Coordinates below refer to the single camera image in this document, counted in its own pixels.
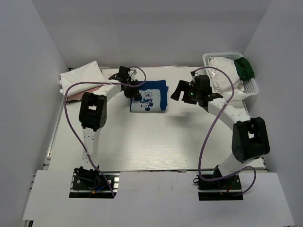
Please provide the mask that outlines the blue t shirt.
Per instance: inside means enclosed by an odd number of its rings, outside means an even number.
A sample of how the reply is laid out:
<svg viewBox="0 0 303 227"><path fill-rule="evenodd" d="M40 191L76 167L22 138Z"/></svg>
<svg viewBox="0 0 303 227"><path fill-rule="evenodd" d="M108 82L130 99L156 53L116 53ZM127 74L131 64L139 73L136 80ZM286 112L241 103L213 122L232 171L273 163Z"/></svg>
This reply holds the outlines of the blue t shirt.
<svg viewBox="0 0 303 227"><path fill-rule="evenodd" d="M166 80L146 81L138 87L141 99L131 98L130 112L152 113L164 112L168 106L168 89Z"/></svg>

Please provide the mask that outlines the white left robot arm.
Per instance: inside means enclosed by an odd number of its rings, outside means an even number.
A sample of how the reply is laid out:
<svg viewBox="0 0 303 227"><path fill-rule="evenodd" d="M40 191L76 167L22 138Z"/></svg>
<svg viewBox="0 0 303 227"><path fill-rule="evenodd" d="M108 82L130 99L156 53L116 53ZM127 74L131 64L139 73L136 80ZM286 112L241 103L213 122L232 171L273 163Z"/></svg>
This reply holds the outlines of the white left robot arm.
<svg viewBox="0 0 303 227"><path fill-rule="evenodd" d="M108 78L109 84L102 85L94 92L85 92L80 105L79 121L83 131L83 150L81 167L87 170L99 168L98 143L102 128L107 121L107 103L120 92L127 98L141 99L137 85L132 78L135 70L121 66L117 74Z"/></svg>

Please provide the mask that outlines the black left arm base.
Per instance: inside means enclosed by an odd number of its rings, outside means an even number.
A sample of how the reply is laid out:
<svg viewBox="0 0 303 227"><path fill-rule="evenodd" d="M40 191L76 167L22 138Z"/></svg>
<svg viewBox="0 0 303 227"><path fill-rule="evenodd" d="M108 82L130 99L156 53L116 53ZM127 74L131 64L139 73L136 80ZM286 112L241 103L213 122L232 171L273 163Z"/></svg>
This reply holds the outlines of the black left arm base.
<svg viewBox="0 0 303 227"><path fill-rule="evenodd" d="M104 176L96 170L75 168L69 198L113 199L118 190L119 174Z"/></svg>

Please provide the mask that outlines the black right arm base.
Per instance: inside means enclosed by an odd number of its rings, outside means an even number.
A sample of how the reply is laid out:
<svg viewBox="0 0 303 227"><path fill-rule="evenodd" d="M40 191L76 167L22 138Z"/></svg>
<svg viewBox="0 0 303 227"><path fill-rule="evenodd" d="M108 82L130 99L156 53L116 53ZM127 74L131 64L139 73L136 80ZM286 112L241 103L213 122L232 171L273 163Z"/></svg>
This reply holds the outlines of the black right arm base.
<svg viewBox="0 0 303 227"><path fill-rule="evenodd" d="M197 185L199 201L241 201L242 186L238 175L219 181L203 181L198 176L193 179Z"/></svg>

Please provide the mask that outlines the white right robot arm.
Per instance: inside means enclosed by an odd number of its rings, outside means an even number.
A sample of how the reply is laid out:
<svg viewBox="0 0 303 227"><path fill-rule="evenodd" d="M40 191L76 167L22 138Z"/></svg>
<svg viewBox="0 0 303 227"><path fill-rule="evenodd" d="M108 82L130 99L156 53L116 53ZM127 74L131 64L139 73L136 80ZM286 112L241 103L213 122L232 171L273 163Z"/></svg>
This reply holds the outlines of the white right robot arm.
<svg viewBox="0 0 303 227"><path fill-rule="evenodd" d="M255 159L270 152L265 121L261 117L251 118L228 104L224 97L213 93L207 75L195 76L192 81L179 81L171 99L188 104L198 104L208 113L221 120L232 131L232 152L219 164L210 179L218 188L226 188L231 177L243 171Z"/></svg>

